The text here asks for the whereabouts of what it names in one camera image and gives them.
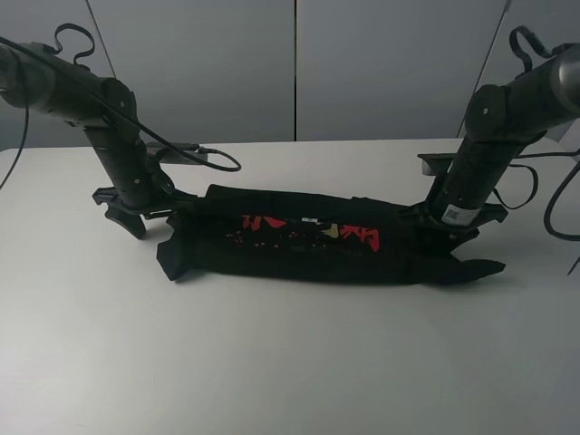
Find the white label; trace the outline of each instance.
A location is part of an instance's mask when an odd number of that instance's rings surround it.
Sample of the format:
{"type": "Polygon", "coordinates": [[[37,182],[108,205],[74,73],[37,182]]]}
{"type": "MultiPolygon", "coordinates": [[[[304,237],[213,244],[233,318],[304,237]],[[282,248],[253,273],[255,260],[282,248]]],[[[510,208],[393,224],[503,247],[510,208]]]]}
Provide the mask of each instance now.
{"type": "Polygon", "coordinates": [[[466,210],[449,204],[447,210],[443,213],[441,221],[449,225],[454,225],[455,227],[466,227],[473,222],[473,219],[477,217],[480,210],[481,208],[466,210]]]}

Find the black t-shirt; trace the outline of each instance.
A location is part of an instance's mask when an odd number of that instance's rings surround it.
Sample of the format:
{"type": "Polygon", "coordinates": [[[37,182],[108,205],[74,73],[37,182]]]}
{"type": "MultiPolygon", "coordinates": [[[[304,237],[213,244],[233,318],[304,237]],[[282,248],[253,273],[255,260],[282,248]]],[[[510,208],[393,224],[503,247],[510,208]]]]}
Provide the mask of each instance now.
{"type": "Polygon", "coordinates": [[[174,219],[171,243],[188,268],[243,276],[452,285],[503,270],[493,261],[423,252],[415,228],[399,218],[404,209],[367,198],[212,185],[194,213],[174,219]]]}

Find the black cable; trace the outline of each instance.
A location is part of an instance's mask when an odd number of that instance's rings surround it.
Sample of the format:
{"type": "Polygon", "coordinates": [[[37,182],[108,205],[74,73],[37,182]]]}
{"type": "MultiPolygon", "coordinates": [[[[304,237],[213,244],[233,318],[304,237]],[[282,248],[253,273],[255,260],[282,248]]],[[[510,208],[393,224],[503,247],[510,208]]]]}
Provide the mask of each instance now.
{"type": "Polygon", "coordinates": [[[14,161],[12,162],[12,166],[6,173],[4,180],[0,183],[0,190],[4,187],[12,172],[15,170],[16,164],[22,155],[22,150],[24,149],[24,144],[26,143],[26,136],[28,135],[28,123],[30,120],[30,108],[28,105],[28,85],[26,83],[26,72],[24,71],[24,67],[22,65],[22,61],[18,57],[15,52],[10,52],[12,56],[16,59],[16,74],[18,76],[19,82],[23,86],[23,94],[24,94],[24,129],[22,131],[22,138],[20,139],[20,146],[18,147],[18,152],[16,153],[16,157],[14,157],[14,161]]]}
{"type": "Polygon", "coordinates": [[[537,154],[524,154],[517,156],[516,159],[536,159],[538,157],[578,157],[580,156],[580,149],[572,152],[539,152],[537,154]]]}
{"type": "Polygon", "coordinates": [[[89,88],[88,86],[86,86],[80,80],[77,80],[76,77],[74,77],[73,75],[69,74],[67,71],[65,71],[63,68],[61,68],[59,65],[55,65],[55,64],[47,61],[46,59],[44,59],[42,56],[38,55],[34,51],[28,50],[27,48],[23,47],[22,45],[20,45],[18,43],[15,43],[13,41],[10,41],[9,39],[3,38],[2,36],[0,36],[0,44],[4,44],[4,45],[6,45],[6,46],[8,46],[8,47],[10,47],[10,48],[12,48],[14,50],[16,50],[17,52],[26,54],[27,56],[33,58],[37,62],[43,64],[44,66],[47,66],[47,67],[53,69],[55,72],[57,72],[57,73],[63,75],[64,77],[68,78],[69,80],[71,80],[72,82],[74,82],[74,84],[76,84],[77,86],[79,86],[83,91],[87,92],[87,94],[91,95],[91,97],[95,101],[97,101],[99,104],[101,104],[102,106],[104,106],[108,110],[112,111],[117,116],[120,116],[121,118],[123,118],[126,122],[128,122],[129,124],[131,124],[133,127],[137,127],[138,129],[142,130],[143,132],[145,132],[146,134],[148,134],[149,136],[151,136],[154,140],[156,140],[157,142],[161,143],[166,148],[169,148],[173,152],[179,154],[184,159],[192,160],[192,161],[197,162],[199,165],[207,166],[207,167],[212,168],[212,169],[223,170],[225,172],[238,172],[239,170],[242,169],[242,165],[236,159],[234,159],[229,154],[226,154],[223,151],[215,152],[214,154],[220,154],[220,155],[226,157],[227,159],[229,159],[230,161],[232,161],[236,165],[235,167],[228,167],[228,166],[216,165],[215,163],[211,163],[209,161],[206,161],[206,160],[203,160],[203,159],[199,159],[199,158],[197,158],[197,157],[195,157],[193,155],[188,154],[185,151],[180,150],[178,147],[176,147],[175,145],[173,145],[168,140],[163,139],[155,131],[147,128],[146,126],[144,126],[143,124],[141,124],[139,121],[134,120],[131,116],[126,115],[122,111],[119,111],[112,103],[108,102],[106,99],[104,99],[103,97],[101,97],[101,95],[99,93],[93,91],[91,88],[89,88]]]}
{"type": "Polygon", "coordinates": [[[578,172],[580,172],[580,161],[575,164],[574,168],[566,176],[564,181],[562,181],[560,186],[558,186],[556,192],[554,192],[554,195],[547,203],[546,212],[544,213],[544,227],[546,227],[546,231],[556,238],[567,240],[569,242],[580,242],[580,235],[577,236],[556,231],[552,226],[552,212],[554,211],[554,206],[562,195],[562,192],[564,192],[568,184],[570,184],[570,181],[572,181],[578,172]]]}
{"type": "Polygon", "coordinates": [[[530,173],[532,174],[532,180],[533,180],[532,193],[530,193],[529,198],[526,200],[526,202],[520,204],[519,206],[515,206],[515,207],[508,206],[504,202],[504,200],[501,198],[501,196],[499,195],[499,191],[496,188],[493,189],[493,194],[496,196],[496,198],[498,199],[499,203],[502,206],[504,206],[508,210],[517,210],[518,208],[522,208],[525,205],[529,204],[529,202],[536,197],[537,189],[538,189],[539,184],[540,184],[540,177],[537,175],[537,170],[532,168],[531,166],[528,166],[528,165],[509,165],[509,167],[510,168],[524,168],[524,169],[529,170],[530,173]]]}

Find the red graphic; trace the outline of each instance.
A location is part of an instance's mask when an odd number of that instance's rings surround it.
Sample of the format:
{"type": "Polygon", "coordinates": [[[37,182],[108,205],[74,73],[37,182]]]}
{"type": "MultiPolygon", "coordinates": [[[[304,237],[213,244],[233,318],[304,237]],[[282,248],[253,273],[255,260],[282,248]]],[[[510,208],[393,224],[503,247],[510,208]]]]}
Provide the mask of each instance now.
{"type": "Polygon", "coordinates": [[[264,217],[264,220],[270,225],[272,228],[280,228],[286,225],[284,220],[274,219],[273,217],[264,217]]]}
{"type": "MultiPolygon", "coordinates": [[[[242,223],[243,228],[250,227],[250,228],[252,228],[252,231],[257,231],[258,229],[260,229],[260,226],[262,225],[262,217],[261,216],[255,216],[255,217],[242,216],[242,218],[244,218],[244,222],[242,223]]],[[[276,229],[286,225],[284,220],[274,219],[273,217],[264,217],[264,220],[267,222],[267,224],[270,227],[276,228],[276,229]]]]}
{"type": "Polygon", "coordinates": [[[379,237],[378,229],[344,225],[343,229],[341,229],[341,236],[343,236],[343,238],[348,238],[351,234],[360,238],[363,243],[368,242],[374,252],[377,252],[381,247],[381,239],[379,237]]]}

